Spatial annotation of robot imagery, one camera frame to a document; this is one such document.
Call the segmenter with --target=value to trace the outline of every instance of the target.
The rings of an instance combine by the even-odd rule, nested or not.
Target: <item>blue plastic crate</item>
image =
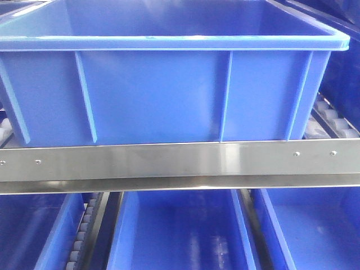
[[[275,270],[360,265],[360,188],[254,190]]]
[[[107,270],[255,270],[258,258],[235,190],[127,192]]]
[[[81,194],[0,196],[0,269],[64,270],[83,212]]]
[[[273,0],[38,7],[0,22],[0,98],[26,146],[299,139],[349,41]]]
[[[360,28],[296,1],[287,4],[351,37],[348,51],[331,54],[320,92],[360,130]]]

